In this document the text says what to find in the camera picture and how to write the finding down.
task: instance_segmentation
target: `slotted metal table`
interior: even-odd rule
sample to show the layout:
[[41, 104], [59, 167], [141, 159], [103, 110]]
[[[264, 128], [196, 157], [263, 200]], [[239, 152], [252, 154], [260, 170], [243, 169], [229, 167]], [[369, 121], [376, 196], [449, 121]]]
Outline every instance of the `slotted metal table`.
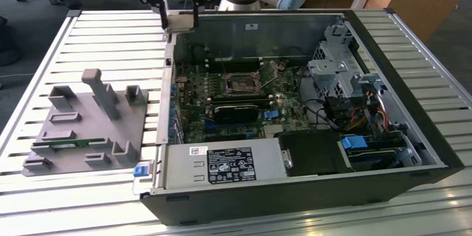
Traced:
[[[0, 234], [80, 235], [431, 235], [472, 233], [472, 100], [395, 14], [356, 11], [467, 168], [389, 202], [269, 217], [167, 227], [139, 202], [132, 169], [24, 177], [55, 85], [88, 92], [81, 71], [123, 90], [149, 90], [141, 160], [155, 157], [164, 65], [163, 30], [151, 11], [95, 11], [67, 17], [0, 136]], [[365, 54], [360, 53], [375, 72]]]

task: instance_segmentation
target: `power supply label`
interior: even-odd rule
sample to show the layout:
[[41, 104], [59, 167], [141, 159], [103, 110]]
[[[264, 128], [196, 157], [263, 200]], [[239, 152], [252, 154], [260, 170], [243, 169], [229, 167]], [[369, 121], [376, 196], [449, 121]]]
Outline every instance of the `power supply label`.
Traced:
[[208, 182], [212, 185], [256, 180], [251, 148], [207, 151]]

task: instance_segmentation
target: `label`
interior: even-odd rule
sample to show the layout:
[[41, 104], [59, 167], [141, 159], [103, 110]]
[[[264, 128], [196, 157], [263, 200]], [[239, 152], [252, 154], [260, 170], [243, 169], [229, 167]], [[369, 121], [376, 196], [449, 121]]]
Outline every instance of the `label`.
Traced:
[[208, 182], [212, 185], [256, 180], [251, 147], [208, 150]]
[[208, 147], [207, 146], [192, 146], [191, 155], [205, 155]]
[[245, 29], [247, 30], [257, 30], [259, 29], [259, 24], [245, 24]]

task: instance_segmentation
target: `blue latch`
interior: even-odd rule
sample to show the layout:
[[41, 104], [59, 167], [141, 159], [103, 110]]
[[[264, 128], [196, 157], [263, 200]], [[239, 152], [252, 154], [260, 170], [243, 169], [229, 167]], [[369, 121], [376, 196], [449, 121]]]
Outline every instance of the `blue latch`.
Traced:
[[365, 139], [361, 135], [348, 135], [341, 139], [344, 149], [364, 149], [367, 148]]
[[264, 118], [265, 119], [272, 119], [272, 118], [276, 118], [279, 116], [279, 111], [275, 110], [275, 111], [271, 111], [271, 112], [264, 112]]
[[133, 169], [133, 176], [135, 177], [145, 177], [149, 175], [149, 166], [145, 165], [145, 166], [141, 166], [141, 165], [137, 165]]

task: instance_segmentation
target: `green circuit board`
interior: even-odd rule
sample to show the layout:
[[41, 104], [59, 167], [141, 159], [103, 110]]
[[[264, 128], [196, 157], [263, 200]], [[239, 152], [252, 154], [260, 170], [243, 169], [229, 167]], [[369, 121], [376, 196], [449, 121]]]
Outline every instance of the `green circuit board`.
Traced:
[[[299, 66], [285, 67], [285, 62], [267, 60], [257, 72], [212, 74], [204, 65], [180, 66], [176, 78], [179, 105], [185, 143], [260, 139], [273, 136], [268, 131], [292, 131], [309, 128], [307, 114], [296, 92]], [[220, 125], [212, 119], [209, 98], [231, 97], [237, 104], [245, 95], [269, 97], [268, 108], [259, 109], [256, 121]], [[271, 119], [264, 113], [277, 111]]]

